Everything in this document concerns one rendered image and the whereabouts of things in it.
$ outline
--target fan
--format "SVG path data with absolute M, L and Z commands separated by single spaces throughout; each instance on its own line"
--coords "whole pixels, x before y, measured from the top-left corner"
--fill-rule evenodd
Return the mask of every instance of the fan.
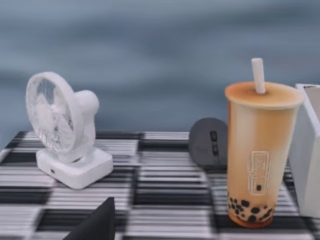
M 54 72 L 33 75 L 26 87 L 29 120 L 43 145 L 37 151 L 39 169 L 72 189 L 83 189 L 113 170 L 111 154 L 94 147 L 97 96 L 74 93 Z

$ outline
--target black pointed object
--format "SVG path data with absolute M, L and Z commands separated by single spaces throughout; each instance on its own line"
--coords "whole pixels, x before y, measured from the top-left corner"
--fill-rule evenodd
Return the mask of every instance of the black pointed object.
M 109 197 L 63 240 L 114 240 L 115 200 Z
M 191 159 L 200 167 L 226 168 L 228 126 L 213 117 L 198 120 L 189 132 L 188 148 Z

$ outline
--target cup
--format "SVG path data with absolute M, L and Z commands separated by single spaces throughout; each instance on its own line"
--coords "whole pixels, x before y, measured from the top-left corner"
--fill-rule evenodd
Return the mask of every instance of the cup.
M 247 228 L 272 222 L 304 96 L 293 87 L 254 82 L 225 89 L 228 99 L 227 204 L 231 220 Z

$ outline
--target straw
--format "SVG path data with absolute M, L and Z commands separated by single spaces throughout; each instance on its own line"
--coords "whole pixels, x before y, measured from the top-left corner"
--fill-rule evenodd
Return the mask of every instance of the straw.
M 262 58 L 252 58 L 251 63 L 252 63 L 255 91 L 258 94 L 264 94 L 266 92 L 264 62 Z

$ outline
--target black triangular object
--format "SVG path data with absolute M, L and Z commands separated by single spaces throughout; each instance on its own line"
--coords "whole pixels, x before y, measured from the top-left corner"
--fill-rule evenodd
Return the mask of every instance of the black triangular object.
M 109 197 L 63 240 L 114 240 L 115 200 Z

